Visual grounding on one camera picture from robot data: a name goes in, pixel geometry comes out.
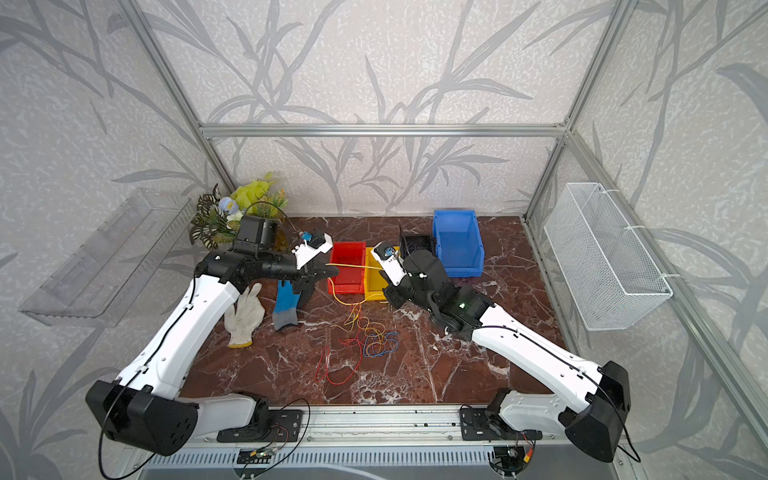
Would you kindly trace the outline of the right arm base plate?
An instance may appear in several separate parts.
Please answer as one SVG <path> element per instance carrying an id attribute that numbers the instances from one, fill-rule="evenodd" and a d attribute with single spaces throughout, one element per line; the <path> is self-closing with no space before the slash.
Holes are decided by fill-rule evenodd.
<path id="1" fill-rule="evenodd" d="M 538 430 L 514 430 L 498 415 L 488 414 L 485 408 L 462 405 L 459 410 L 461 437 L 465 441 L 539 441 L 543 434 Z"/>

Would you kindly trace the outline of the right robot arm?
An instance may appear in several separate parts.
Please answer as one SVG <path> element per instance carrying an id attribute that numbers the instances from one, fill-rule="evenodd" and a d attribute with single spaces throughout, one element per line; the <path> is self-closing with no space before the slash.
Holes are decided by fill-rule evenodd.
<path id="1" fill-rule="evenodd" d="M 621 365 L 583 359 L 523 325 L 500 304 L 468 285 L 456 285 L 427 250 L 402 257 L 391 244 L 373 249 L 396 309 L 411 303 L 446 333 L 471 341 L 520 367 L 546 394 L 501 389 L 485 408 L 485 428 L 501 439 L 533 432 L 562 434 L 595 460 L 615 457 L 631 409 L 628 373 Z"/>

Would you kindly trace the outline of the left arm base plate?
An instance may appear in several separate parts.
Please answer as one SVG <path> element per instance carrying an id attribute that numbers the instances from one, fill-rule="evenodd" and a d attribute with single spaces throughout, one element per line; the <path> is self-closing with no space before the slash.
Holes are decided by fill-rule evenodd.
<path id="1" fill-rule="evenodd" d="M 297 442 L 301 431 L 303 411 L 300 409 L 260 409 L 244 427 L 218 432 L 219 443 Z"/>

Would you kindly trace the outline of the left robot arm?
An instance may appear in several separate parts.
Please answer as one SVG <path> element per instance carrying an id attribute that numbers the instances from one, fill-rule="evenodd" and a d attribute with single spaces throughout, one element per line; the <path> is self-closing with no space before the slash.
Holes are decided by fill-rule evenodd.
<path id="1" fill-rule="evenodd" d="M 227 394 L 200 400 L 180 392 L 200 347 L 226 311 L 261 279 L 290 281 L 313 290 L 337 276 L 322 260 L 299 266 L 294 255 L 214 251 L 195 268 L 180 303 L 140 354 L 111 381 L 97 381 L 86 403 L 100 438 L 170 456 L 189 439 L 235 430 L 258 438 L 270 430 L 269 408 L 256 394 Z"/>

